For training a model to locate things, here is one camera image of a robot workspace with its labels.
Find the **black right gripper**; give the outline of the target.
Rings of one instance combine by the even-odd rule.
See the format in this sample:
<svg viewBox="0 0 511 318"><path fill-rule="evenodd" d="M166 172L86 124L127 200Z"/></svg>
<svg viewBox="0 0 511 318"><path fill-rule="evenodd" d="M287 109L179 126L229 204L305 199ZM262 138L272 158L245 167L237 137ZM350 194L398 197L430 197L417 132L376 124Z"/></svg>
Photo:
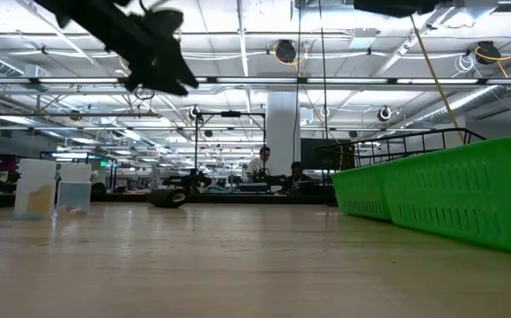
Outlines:
<svg viewBox="0 0 511 318"><path fill-rule="evenodd" d="M405 18L446 8L452 3L453 1L446 0L354 0L354 8L393 18Z"/></svg>

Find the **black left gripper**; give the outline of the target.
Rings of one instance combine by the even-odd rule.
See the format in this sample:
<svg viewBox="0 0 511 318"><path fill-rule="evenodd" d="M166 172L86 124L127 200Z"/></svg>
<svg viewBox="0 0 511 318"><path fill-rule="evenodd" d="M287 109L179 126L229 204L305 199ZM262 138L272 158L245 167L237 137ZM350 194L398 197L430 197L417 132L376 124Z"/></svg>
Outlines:
<svg viewBox="0 0 511 318"><path fill-rule="evenodd" d="M187 96L180 82L199 87L199 82L181 55L173 32L183 23L183 13L173 9L146 10L142 15L124 14L117 7L105 11L110 23L106 49L116 51L127 62L130 75L125 88L138 87Z"/></svg>

